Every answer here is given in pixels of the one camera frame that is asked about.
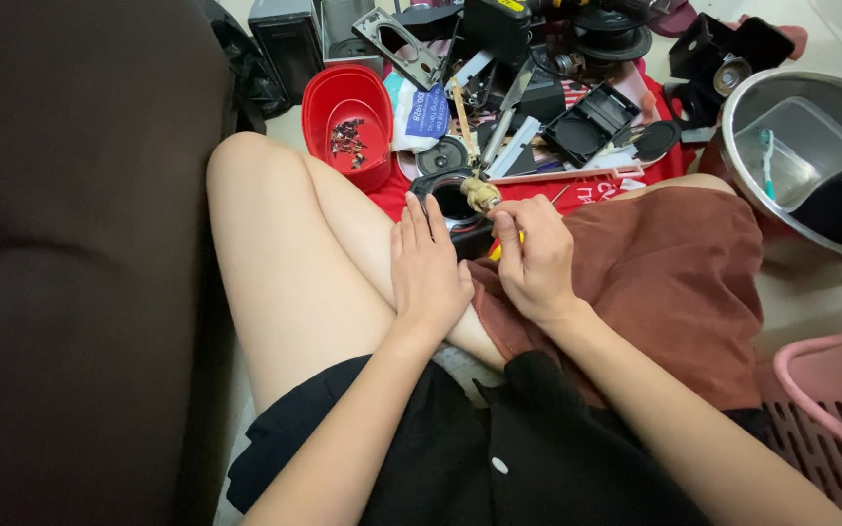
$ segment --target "power drill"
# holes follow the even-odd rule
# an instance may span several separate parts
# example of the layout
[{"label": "power drill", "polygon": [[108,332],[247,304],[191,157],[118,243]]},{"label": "power drill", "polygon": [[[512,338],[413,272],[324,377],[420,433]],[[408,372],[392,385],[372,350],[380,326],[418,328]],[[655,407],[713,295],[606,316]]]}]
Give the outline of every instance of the power drill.
[{"label": "power drill", "polygon": [[557,7],[596,7],[604,11],[615,11],[633,19],[649,18],[652,11],[663,15],[668,10],[659,6],[659,0],[528,0],[533,13],[540,13]]}]

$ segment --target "white button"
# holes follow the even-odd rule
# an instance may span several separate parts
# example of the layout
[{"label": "white button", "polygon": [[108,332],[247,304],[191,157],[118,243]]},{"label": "white button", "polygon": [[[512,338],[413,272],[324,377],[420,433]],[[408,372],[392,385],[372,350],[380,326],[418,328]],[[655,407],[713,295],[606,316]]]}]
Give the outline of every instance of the white button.
[{"label": "white button", "polygon": [[502,460],[493,457],[492,465],[498,470],[498,472],[502,474],[509,474],[509,466],[505,465],[505,462],[503,462]]}]

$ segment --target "floor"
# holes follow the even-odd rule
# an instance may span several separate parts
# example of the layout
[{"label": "floor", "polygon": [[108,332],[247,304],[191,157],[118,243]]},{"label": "floor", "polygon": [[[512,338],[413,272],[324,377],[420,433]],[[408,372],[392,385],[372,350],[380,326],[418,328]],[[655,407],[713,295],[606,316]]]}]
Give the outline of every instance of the floor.
[{"label": "floor", "polygon": [[[252,0],[220,2],[244,23]],[[690,0],[690,3],[699,11],[722,20],[739,19],[742,14],[748,13],[773,24],[801,25],[810,33],[810,42],[806,54],[794,66],[842,76],[842,1]],[[408,0],[402,0],[403,6],[407,4]],[[393,2],[377,0],[377,5],[391,10]],[[656,37],[655,45],[646,57],[649,76],[661,82],[670,78],[667,54],[672,44],[672,39]],[[268,134],[306,150],[300,129],[299,107],[270,121]],[[758,278],[758,287],[765,307],[765,330],[756,339],[760,357],[770,357],[788,342],[842,332],[842,266],[813,275],[764,269]],[[237,396],[233,397],[228,418],[229,429],[237,433],[230,462],[245,447],[241,431],[254,418],[241,364],[234,368],[233,384]],[[238,524],[240,518],[239,513],[221,498],[214,524],[230,526]]]}]

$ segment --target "person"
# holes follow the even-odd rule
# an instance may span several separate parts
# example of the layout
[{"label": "person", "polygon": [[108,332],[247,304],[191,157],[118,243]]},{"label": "person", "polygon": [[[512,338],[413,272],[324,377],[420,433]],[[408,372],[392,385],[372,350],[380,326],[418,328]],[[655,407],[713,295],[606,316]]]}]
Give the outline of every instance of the person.
[{"label": "person", "polygon": [[[732,192],[698,175],[619,199],[665,187]],[[244,524],[842,524],[800,473],[573,293],[574,239],[545,197],[489,213],[501,286],[631,436],[589,418],[546,355],[498,352],[433,197],[426,215],[407,196],[392,224],[328,165],[248,133],[217,148],[208,190],[263,412],[230,470]],[[443,340],[504,369],[509,386],[482,389],[485,412],[430,362]]]}]

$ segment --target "pink basket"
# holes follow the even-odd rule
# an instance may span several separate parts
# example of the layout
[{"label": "pink basket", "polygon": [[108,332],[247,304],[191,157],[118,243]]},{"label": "pink basket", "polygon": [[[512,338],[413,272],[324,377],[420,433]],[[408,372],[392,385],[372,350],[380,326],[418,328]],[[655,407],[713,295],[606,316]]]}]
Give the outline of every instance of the pink basket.
[{"label": "pink basket", "polygon": [[772,448],[842,509],[842,334],[786,345],[758,380]]}]

